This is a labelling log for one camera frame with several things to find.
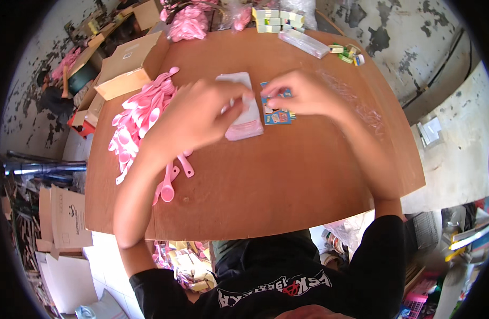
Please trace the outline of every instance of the person in dark clothing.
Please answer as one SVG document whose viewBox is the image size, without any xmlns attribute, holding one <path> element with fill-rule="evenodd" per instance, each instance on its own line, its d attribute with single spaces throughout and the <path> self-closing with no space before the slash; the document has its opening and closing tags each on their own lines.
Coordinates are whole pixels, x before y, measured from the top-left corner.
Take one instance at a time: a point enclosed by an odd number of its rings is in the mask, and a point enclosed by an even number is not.
<svg viewBox="0 0 489 319">
<path fill-rule="evenodd" d="M 37 76 L 37 84 L 42 88 L 39 106 L 51 111 L 56 116 L 56 120 L 61 124 L 67 124 L 75 109 L 74 101 L 69 99 L 67 71 L 67 66 L 65 66 L 63 90 L 56 86 L 50 86 L 50 78 L 47 71 L 42 71 Z"/>
<path fill-rule="evenodd" d="M 218 285 L 195 303 L 171 270 L 157 269 L 144 236 L 158 174 L 182 151 L 223 137 L 243 110 L 241 97 L 254 98 L 242 84 L 200 80 L 182 87 L 148 131 L 115 202 L 113 231 L 145 318 L 392 318 L 398 312 L 406 265 L 397 170 L 354 110 L 314 74 L 286 73 L 262 93 L 277 96 L 285 88 L 292 98 L 270 105 L 330 118 L 374 198 L 375 220 L 348 269 L 321 265 L 307 230 L 213 242 Z M 230 99 L 234 105 L 221 114 Z"/>
<path fill-rule="evenodd" d="M 117 10 L 124 10 L 124 9 L 134 5 L 135 3 L 139 2 L 138 0 L 119 0 L 119 1 L 120 1 L 120 3 L 117 6 Z"/>
</svg>

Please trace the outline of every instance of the stack of small boxes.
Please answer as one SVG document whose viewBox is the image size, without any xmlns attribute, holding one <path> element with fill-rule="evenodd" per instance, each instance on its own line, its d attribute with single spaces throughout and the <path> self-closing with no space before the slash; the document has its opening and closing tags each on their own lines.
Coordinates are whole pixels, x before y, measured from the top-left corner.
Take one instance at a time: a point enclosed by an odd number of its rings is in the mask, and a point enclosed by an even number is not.
<svg viewBox="0 0 489 319">
<path fill-rule="evenodd" d="M 295 29 L 296 31 L 305 33 L 305 29 L 303 29 L 305 12 L 296 9 L 281 9 L 279 17 L 281 19 L 282 30 Z"/>
<path fill-rule="evenodd" d="M 279 33 L 279 6 L 253 7 L 252 16 L 255 18 L 258 33 Z"/>
</svg>

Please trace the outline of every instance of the peeling wall paint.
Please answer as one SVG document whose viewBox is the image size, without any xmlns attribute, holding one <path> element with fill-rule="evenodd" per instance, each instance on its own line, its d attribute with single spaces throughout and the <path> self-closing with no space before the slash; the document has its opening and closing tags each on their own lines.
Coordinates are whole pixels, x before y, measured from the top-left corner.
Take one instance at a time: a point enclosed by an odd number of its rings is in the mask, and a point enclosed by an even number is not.
<svg viewBox="0 0 489 319">
<path fill-rule="evenodd" d="M 11 81 L 0 129 L 0 153 L 7 150 L 61 158 L 69 129 L 56 122 L 49 110 L 39 107 L 41 88 L 37 74 L 55 69 L 73 47 L 64 25 L 81 23 L 98 5 L 112 9 L 118 0 L 59 0 L 31 37 Z"/>
<path fill-rule="evenodd" d="M 461 28 L 443 1 L 317 0 L 317 8 L 365 48 L 401 105 L 432 79 Z M 466 71 L 467 64 L 461 68 Z M 463 80 L 455 78 L 454 89 Z"/>
</svg>

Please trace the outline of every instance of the hand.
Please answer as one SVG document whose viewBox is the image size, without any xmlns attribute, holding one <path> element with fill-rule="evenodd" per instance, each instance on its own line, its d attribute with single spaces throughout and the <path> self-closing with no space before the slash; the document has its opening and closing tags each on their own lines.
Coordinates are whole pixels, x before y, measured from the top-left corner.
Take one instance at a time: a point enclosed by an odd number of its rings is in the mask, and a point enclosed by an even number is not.
<svg viewBox="0 0 489 319">
<path fill-rule="evenodd" d="M 292 98 L 276 97 L 289 88 Z M 318 79 L 304 70 L 294 70 L 270 81 L 262 90 L 262 95 L 274 96 L 268 104 L 270 108 L 287 109 L 296 114 L 319 114 L 333 117 L 345 110 L 344 100 Z"/>
<path fill-rule="evenodd" d="M 184 150 L 199 149 L 218 141 L 243 111 L 241 97 L 254 97 L 251 90 L 240 83 L 199 80 L 183 86 L 157 123 L 147 132 L 140 146 L 162 151 L 174 158 Z M 223 106 L 234 99 L 234 105 L 223 114 Z"/>
</svg>

